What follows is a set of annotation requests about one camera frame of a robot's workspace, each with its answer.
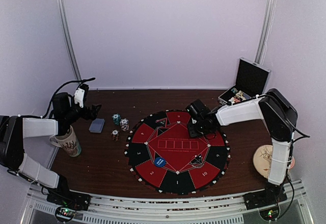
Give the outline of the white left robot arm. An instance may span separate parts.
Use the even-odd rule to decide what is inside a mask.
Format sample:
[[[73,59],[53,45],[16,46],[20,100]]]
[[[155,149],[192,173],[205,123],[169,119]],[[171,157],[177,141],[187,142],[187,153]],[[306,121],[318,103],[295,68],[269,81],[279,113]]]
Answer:
[[[70,156],[81,153],[80,143],[72,127],[78,119],[95,120],[101,105],[86,105],[87,90],[80,87],[73,96],[57,93],[50,101],[49,116],[2,116],[1,117],[1,165],[10,173],[17,174],[31,182],[39,183],[63,206],[73,202],[66,177],[51,171],[35,154],[29,155],[28,142],[48,139],[54,146],[62,148]]]

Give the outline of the blue small blind button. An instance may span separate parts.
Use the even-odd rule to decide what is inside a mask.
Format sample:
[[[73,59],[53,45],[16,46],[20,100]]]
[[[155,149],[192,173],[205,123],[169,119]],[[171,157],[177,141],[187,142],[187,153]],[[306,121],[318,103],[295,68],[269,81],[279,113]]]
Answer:
[[[154,165],[156,167],[164,167],[166,165],[166,160],[162,157],[157,157],[154,160]]]

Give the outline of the black triangular all-in marker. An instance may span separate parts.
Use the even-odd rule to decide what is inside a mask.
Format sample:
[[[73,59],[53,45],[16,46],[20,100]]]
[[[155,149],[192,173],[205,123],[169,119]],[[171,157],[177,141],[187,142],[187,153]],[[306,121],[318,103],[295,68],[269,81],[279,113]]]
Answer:
[[[168,123],[168,118],[163,118],[155,121],[157,125],[166,127]]]

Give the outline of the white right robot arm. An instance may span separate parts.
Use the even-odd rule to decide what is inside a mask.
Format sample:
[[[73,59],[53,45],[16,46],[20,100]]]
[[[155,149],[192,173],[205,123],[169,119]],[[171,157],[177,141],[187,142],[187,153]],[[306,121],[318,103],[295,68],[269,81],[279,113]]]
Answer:
[[[291,103],[275,88],[250,99],[219,106],[210,110],[197,99],[186,107],[191,116],[187,127],[191,137],[214,133],[221,126],[258,120],[264,121],[271,137],[273,152],[268,175],[270,186],[261,193],[265,204],[272,204],[281,195],[293,154],[294,132],[298,114]]]

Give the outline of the blue cream poker chip stack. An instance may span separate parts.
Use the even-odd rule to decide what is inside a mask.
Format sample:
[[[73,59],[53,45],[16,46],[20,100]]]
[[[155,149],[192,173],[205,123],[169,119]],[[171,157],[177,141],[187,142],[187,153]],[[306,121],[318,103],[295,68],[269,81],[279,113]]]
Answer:
[[[122,131],[127,131],[129,129],[129,120],[127,118],[121,119],[120,127]]]

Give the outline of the clear round dealer button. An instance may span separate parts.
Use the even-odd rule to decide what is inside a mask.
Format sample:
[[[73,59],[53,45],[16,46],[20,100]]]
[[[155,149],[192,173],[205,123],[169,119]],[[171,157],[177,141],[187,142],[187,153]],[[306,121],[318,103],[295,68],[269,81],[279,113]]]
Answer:
[[[201,154],[196,155],[194,159],[192,160],[192,164],[200,165],[203,164],[205,160],[205,157],[203,157]]]

